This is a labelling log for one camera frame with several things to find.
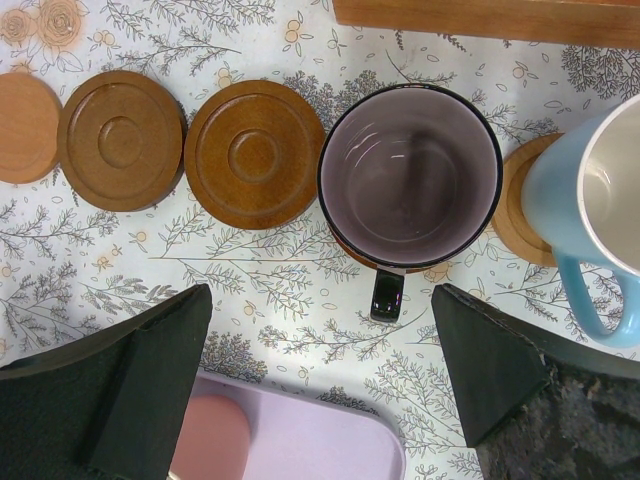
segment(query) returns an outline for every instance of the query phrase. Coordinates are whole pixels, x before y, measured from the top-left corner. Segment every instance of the pink object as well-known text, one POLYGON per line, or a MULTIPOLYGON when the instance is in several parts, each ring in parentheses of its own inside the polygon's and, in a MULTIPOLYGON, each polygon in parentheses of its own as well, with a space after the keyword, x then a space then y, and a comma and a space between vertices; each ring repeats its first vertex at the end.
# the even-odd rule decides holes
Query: pink object
POLYGON ((191 397, 171 473, 180 480, 242 480, 250 437, 236 402, 221 395, 191 397))
MULTIPOLYGON (((244 480, 404 478, 405 457, 400 441, 374 415, 199 372, 190 403, 212 394, 232 399, 248 419, 251 447, 244 480)), ((213 469, 219 459, 203 454, 194 461, 213 469)), ((236 477, 210 474, 207 478, 236 477)))

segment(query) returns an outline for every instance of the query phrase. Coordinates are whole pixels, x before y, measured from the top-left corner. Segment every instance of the mug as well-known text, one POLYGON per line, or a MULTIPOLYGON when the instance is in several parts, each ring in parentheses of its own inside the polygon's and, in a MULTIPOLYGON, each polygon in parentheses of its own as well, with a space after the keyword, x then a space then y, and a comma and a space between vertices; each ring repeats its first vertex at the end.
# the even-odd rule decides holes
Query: mug
POLYGON ((614 348, 640 343, 640 96, 565 134, 535 161, 522 209, 551 245, 573 314, 614 348), (614 331, 600 321, 580 262, 613 271, 624 300, 614 331))
POLYGON ((338 239, 377 266, 371 318, 395 322, 404 275, 443 262, 485 228, 502 188, 482 114, 433 85, 395 85, 351 107, 327 136, 318 197, 338 239))

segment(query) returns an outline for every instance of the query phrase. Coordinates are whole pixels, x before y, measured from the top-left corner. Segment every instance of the table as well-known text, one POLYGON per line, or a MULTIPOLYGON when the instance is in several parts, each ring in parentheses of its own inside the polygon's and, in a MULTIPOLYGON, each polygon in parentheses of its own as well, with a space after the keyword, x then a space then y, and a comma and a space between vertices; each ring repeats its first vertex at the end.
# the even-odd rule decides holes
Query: table
MULTIPOLYGON (((266 78, 301 93, 326 128, 378 88, 431 82, 471 99, 505 153, 640 90, 638 52, 341 27, 330 8, 328 0, 3 2, 0 72, 29 71, 64 102, 101 71, 135 70, 167 87, 190 118, 220 88, 266 78)), ((211 218, 185 178, 136 213, 86 204, 59 169, 33 184, 1 184, 0 199, 0 364, 207 282, 205 369, 378 413, 404 439, 407 479, 481 478, 463 447, 430 309, 436 284, 600 348, 577 326, 556 271, 518 259, 491 228, 451 261, 410 275, 400 321, 379 325, 367 317, 374 272, 336 245, 317 202, 285 226, 250 232, 211 218)), ((599 312, 615 324, 614 279, 585 269, 599 312)))

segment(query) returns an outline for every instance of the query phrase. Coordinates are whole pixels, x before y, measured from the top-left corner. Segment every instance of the light blue mug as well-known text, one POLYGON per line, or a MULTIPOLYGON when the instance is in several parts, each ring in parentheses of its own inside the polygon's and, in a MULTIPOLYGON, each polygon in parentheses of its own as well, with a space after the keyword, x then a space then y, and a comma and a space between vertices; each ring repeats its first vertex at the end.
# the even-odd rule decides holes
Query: light blue mug
POLYGON ((536 160, 522 209, 552 247, 573 314, 614 348, 640 344, 640 96, 565 134, 536 160), (618 327, 600 321, 580 262, 613 271, 623 296, 618 327))

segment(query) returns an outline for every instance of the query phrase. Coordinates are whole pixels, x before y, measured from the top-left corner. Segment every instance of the black mug handle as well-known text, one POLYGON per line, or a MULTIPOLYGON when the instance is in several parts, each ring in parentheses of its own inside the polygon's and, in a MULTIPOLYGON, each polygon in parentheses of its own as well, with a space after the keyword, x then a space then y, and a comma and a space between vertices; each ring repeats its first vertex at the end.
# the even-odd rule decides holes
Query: black mug handle
POLYGON ((371 300, 371 319, 378 322, 395 323, 400 317, 404 272, 378 269, 371 300))

